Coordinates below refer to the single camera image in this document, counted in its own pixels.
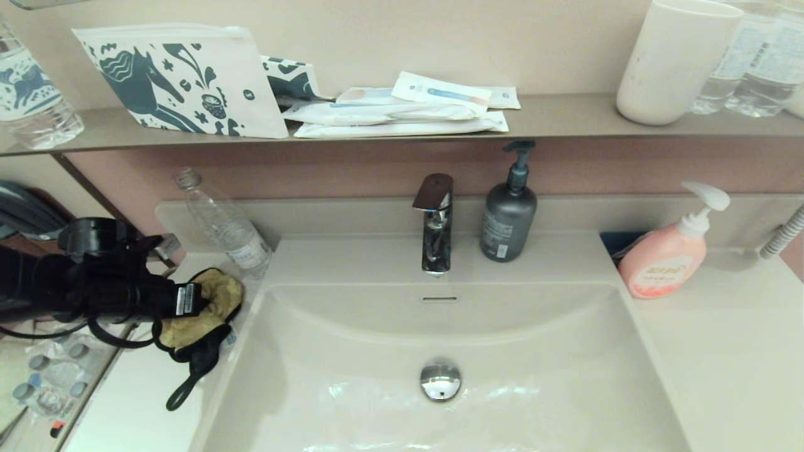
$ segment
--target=white cup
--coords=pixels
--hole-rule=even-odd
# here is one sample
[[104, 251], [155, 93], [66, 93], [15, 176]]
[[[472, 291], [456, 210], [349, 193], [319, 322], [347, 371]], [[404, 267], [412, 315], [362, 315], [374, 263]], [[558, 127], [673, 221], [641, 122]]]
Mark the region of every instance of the white cup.
[[617, 92], [620, 113], [647, 125], [681, 118], [720, 62], [743, 14], [707, 0], [654, 0]]
[[785, 110], [800, 117], [801, 119], [804, 119], [804, 86], [799, 88], [793, 97], [787, 101], [787, 104], [785, 104]]

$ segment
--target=shelf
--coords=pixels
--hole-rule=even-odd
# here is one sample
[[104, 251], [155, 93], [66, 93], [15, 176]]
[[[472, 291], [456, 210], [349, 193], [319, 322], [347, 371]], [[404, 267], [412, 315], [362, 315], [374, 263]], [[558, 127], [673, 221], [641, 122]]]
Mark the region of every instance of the shelf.
[[[5, 130], [0, 134], [0, 156], [57, 154], [91, 150], [149, 149], [158, 147], [231, 146], [264, 143], [269, 146], [288, 142], [376, 142], [413, 140], [418, 142], [477, 139], [523, 139], [557, 137], [801, 137], [804, 121], [788, 113], [772, 118], [749, 118], [722, 111], [708, 116], [688, 114], [680, 121], [653, 127], [628, 121], [617, 113], [613, 94], [559, 94], [520, 96], [521, 110], [505, 110], [511, 129], [507, 134], [479, 132], [462, 135], [385, 138], [290, 138], [270, 140], [220, 135], [189, 134], [139, 125], [122, 107], [81, 112], [86, 130], [76, 139], [52, 150], [28, 150]], [[297, 123], [290, 128], [291, 135]]]

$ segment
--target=hose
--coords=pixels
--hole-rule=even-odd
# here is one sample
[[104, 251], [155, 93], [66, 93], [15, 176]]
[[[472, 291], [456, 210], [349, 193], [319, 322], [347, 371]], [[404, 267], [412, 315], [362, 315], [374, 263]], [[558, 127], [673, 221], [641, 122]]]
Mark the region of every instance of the hose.
[[781, 253], [802, 230], [804, 230], [804, 205], [802, 205], [796, 213], [787, 220], [787, 223], [776, 232], [773, 239], [762, 247], [762, 250], [759, 252], [760, 257], [770, 259]]

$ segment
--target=blue horse illustration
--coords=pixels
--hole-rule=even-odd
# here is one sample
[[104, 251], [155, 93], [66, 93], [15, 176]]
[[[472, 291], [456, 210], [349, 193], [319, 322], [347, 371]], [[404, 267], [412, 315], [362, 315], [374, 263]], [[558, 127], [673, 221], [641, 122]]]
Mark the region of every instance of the blue horse illustration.
[[9, 84], [14, 87], [15, 94], [17, 95], [14, 109], [19, 108], [20, 102], [23, 103], [23, 107], [28, 105], [28, 100], [31, 99], [31, 96], [37, 89], [53, 86], [53, 83], [44, 79], [42, 68], [36, 64], [28, 68], [19, 80], [12, 83], [10, 79], [13, 75], [14, 69], [12, 68], [0, 72], [0, 83]]
[[150, 53], [143, 56], [136, 47], [134, 53], [122, 51], [114, 58], [102, 60], [100, 69], [109, 86], [130, 111], [149, 114], [185, 132], [203, 134], [203, 130], [189, 118], [157, 102], [154, 85], [167, 91], [180, 103], [184, 102], [184, 97], [159, 73]]

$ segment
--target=pink wall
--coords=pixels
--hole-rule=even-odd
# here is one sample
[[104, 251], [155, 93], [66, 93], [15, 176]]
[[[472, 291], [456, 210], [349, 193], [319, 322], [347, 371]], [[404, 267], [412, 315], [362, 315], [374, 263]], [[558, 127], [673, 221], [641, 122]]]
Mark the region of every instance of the pink wall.
[[[415, 195], [429, 173], [455, 178], [458, 195], [504, 180], [513, 157], [494, 142], [355, 142], [100, 151], [70, 160], [144, 233], [162, 232], [154, 208], [180, 199], [171, 174], [195, 166], [238, 199]], [[537, 194], [676, 193], [697, 179], [731, 193], [801, 193], [801, 141], [787, 138], [542, 139], [530, 161]], [[802, 274], [804, 245], [788, 252]]]

